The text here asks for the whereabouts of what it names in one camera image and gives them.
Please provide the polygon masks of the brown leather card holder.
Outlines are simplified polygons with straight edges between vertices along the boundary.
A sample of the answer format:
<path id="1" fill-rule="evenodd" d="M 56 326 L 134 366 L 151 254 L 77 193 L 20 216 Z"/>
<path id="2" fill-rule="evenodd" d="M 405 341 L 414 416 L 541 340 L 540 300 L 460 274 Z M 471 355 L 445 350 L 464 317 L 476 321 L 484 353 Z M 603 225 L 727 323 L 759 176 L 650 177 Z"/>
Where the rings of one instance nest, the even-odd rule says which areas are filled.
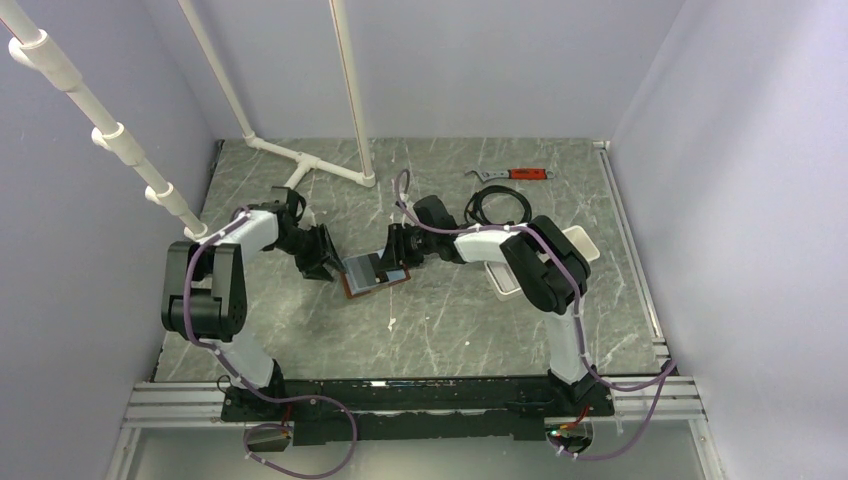
<path id="1" fill-rule="evenodd" d="M 411 279 L 406 268 L 380 267 L 384 250 L 350 256 L 342 260 L 345 272 L 340 275 L 347 299 L 356 299 Z"/>

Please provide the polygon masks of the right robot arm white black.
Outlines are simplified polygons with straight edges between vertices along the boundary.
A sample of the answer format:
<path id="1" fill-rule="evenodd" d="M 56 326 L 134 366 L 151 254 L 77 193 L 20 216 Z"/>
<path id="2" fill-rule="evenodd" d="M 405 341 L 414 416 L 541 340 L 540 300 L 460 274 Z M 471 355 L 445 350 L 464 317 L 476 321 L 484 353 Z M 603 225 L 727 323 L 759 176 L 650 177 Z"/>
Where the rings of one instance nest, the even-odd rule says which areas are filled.
<path id="1" fill-rule="evenodd" d="M 507 266 L 525 298 L 546 314 L 553 406 L 564 415 L 585 407 L 597 383 L 579 319 L 591 269 L 577 246 L 542 215 L 515 225 L 461 227 L 435 195 L 413 209 L 403 196 L 396 205 L 411 222 L 389 226 L 380 267 L 414 268 L 429 255 L 455 264 Z"/>

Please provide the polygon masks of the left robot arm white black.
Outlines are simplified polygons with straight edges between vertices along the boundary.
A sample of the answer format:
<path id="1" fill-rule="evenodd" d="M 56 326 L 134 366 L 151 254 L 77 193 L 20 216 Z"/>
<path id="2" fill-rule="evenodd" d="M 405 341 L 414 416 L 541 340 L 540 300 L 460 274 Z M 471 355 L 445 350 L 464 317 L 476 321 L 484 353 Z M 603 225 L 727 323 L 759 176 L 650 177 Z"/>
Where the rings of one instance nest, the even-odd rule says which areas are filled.
<path id="1" fill-rule="evenodd" d="M 248 407 L 264 420 L 287 406 L 284 377 L 246 326 L 245 265 L 262 252 L 290 255 L 307 280 L 332 281 L 344 272 L 326 225 L 302 228 L 306 199 L 285 187 L 283 199 L 238 208 L 220 230 L 197 241 L 170 245 L 161 303 L 161 322 L 210 353 L 236 388 L 248 391 Z"/>

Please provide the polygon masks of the red handled adjustable wrench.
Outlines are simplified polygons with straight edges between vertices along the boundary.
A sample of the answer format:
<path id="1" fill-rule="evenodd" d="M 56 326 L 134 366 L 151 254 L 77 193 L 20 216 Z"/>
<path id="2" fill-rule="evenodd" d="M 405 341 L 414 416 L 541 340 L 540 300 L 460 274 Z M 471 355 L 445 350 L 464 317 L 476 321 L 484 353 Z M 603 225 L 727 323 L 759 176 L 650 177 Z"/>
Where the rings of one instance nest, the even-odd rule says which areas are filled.
<path id="1" fill-rule="evenodd" d="M 466 175 L 474 175 L 481 182 L 489 182 L 498 179 L 510 180 L 549 180 L 555 177 L 552 170 L 544 168 L 511 168 L 499 171 L 482 171 L 472 169 L 465 172 Z"/>

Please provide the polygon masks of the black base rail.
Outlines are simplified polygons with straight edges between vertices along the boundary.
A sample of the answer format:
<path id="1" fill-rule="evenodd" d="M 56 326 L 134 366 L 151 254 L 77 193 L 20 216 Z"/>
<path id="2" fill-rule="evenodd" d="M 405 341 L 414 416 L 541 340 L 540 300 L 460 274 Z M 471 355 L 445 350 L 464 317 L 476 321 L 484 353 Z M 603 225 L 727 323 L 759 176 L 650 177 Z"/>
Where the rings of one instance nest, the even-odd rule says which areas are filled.
<path id="1" fill-rule="evenodd" d="M 598 382 L 586 402 L 564 400 L 551 376 L 284 380 L 282 398 L 225 391 L 225 423 L 269 422 L 293 429 L 297 446 L 328 442 L 510 437 L 540 441 L 557 422 L 611 417 Z"/>

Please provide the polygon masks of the aluminium frame rails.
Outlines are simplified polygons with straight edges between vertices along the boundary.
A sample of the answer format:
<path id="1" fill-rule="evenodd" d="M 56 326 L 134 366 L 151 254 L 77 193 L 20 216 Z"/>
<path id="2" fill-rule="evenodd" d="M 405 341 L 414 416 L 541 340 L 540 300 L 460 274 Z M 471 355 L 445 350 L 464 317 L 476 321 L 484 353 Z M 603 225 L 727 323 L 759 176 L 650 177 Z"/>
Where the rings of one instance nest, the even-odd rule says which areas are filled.
<path id="1" fill-rule="evenodd" d="M 701 468 L 709 479 L 724 471 L 692 379 L 667 360 L 654 377 L 601 376 L 590 359 L 581 323 L 592 261 L 598 250 L 579 228 L 561 230 L 548 217 L 513 225 L 466 217 L 456 221 L 436 196 L 408 197 L 411 173 L 393 190 L 404 221 L 394 223 L 374 267 L 408 275 L 429 255 L 461 266 L 501 268 L 511 276 L 499 291 L 527 299 L 548 338 L 545 374 L 529 376 L 377 379 L 285 378 L 281 366 L 246 325 L 245 263 L 280 247 L 302 272 L 327 278 L 341 261 L 329 233 L 297 230 L 306 207 L 296 193 L 282 204 L 250 206 L 202 242 L 180 242 L 169 251 L 162 313 L 165 328 L 210 353 L 230 379 L 213 383 L 145 382 L 133 390 L 108 470 L 125 478 L 141 433 L 152 428 L 231 426 L 258 461 L 264 432 L 297 445 L 366 440 L 509 435 L 542 439 L 576 461 L 595 461 L 588 427 L 593 420 L 621 426 L 644 418 L 625 443 L 609 453 L 631 452 L 652 421 L 689 425 Z"/>

